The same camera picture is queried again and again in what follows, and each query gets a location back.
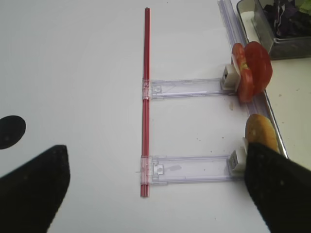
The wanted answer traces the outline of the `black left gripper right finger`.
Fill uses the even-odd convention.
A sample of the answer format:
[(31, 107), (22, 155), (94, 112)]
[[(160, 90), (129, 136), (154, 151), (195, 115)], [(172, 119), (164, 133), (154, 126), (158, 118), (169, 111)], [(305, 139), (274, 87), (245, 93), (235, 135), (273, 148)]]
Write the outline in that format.
[(260, 143), (249, 143), (244, 181), (272, 233), (311, 231), (311, 172)]

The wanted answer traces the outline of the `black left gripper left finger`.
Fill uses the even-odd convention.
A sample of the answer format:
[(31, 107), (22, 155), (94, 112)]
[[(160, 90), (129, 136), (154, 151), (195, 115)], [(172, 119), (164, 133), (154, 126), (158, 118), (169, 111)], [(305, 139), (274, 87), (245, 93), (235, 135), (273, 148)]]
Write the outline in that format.
[(69, 155), (55, 145), (0, 179), (0, 231), (46, 233), (70, 183)]

